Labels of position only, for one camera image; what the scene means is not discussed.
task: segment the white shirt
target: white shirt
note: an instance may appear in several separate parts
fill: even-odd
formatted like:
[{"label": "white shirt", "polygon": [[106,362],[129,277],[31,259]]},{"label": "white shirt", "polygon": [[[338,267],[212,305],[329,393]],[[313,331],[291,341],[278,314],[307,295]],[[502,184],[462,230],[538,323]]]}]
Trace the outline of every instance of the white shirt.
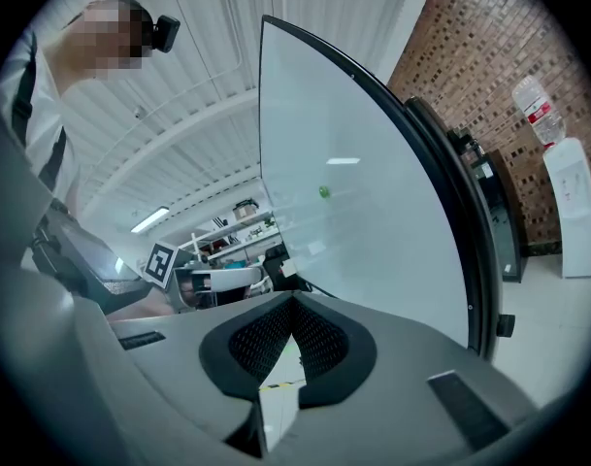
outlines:
[{"label": "white shirt", "polygon": [[[32,32],[26,30],[16,42],[0,72],[0,109],[12,131],[13,102],[25,67],[30,60]],[[25,153],[32,163],[32,171],[38,176],[51,157],[53,145],[62,130],[60,96],[49,65],[40,48],[36,51],[36,81],[32,92],[32,116],[27,123]],[[73,150],[68,131],[62,164],[53,196],[67,202],[69,189],[80,175],[80,164]]]}]

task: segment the black camera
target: black camera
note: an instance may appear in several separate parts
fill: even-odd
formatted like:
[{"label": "black camera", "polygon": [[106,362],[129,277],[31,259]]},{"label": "black camera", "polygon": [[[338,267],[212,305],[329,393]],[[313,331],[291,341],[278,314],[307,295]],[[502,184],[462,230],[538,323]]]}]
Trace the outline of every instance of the black camera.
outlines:
[{"label": "black camera", "polygon": [[168,53],[175,43],[181,23],[169,16],[160,16],[152,30],[152,48]]}]

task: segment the brick wall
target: brick wall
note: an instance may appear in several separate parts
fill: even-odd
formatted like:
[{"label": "brick wall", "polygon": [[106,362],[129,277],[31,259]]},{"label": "brick wall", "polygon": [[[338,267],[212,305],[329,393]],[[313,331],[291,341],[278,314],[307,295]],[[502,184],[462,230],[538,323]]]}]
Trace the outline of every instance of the brick wall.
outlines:
[{"label": "brick wall", "polygon": [[542,244],[560,240],[556,203],[542,146],[510,96],[528,74],[550,94],[591,166],[591,83],[539,0],[427,0],[388,86],[401,100],[426,99],[449,127],[468,126],[485,150],[500,149],[528,242]]}]

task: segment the white shelf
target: white shelf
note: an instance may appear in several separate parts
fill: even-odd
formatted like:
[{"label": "white shelf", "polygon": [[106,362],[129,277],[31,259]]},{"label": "white shelf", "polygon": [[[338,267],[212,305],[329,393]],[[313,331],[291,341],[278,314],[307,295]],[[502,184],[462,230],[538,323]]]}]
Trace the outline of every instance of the white shelf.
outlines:
[{"label": "white shelf", "polygon": [[[233,233],[237,233],[242,229],[248,228],[257,224],[261,221],[264,221],[268,217],[272,216],[272,211],[265,211],[264,213],[255,214],[250,217],[244,217],[240,221],[234,222],[233,224],[228,224],[223,228],[216,229],[215,231],[211,231],[202,235],[201,237],[196,237],[195,242],[198,244],[198,247],[202,247],[210,242],[214,242],[215,240],[219,240],[220,238],[227,237],[228,235],[232,235]],[[185,242],[182,245],[179,245],[180,249],[185,249],[187,247],[191,247],[194,245],[194,240],[190,240],[189,242]]]},{"label": "white shelf", "polygon": [[238,244],[238,245],[228,247],[226,249],[222,249],[219,252],[214,253],[213,255],[210,255],[209,259],[218,259],[220,257],[223,257],[224,255],[228,255],[229,253],[236,252],[237,250],[243,250],[243,249],[249,247],[250,245],[258,244],[259,242],[262,242],[263,240],[267,240],[269,238],[275,237],[276,235],[279,235],[279,231],[277,229],[270,231],[269,233],[267,233],[266,235],[263,235],[262,237],[258,237],[253,240],[250,240],[249,242],[244,242],[242,244]]}]

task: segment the white corrugated ceiling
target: white corrugated ceiling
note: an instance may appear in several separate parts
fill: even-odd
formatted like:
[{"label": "white corrugated ceiling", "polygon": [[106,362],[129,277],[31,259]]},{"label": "white corrugated ceiling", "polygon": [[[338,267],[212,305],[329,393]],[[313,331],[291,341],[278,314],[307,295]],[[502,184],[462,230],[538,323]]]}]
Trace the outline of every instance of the white corrugated ceiling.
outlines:
[{"label": "white corrugated ceiling", "polygon": [[[35,21],[40,40],[89,1],[51,0]],[[403,28],[410,26],[408,37],[424,3],[139,1],[154,19],[166,14],[181,21],[172,51],[155,52],[124,79],[73,88],[63,114],[82,164],[82,217],[106,217],[122,230],[169,207],[154,236],[172,232],[199,203],[259,174],[256,87],[264,14],[310,30],[387,81],[407,41]],[[141,122],[134,117],[138,106],[151,113]]]}]

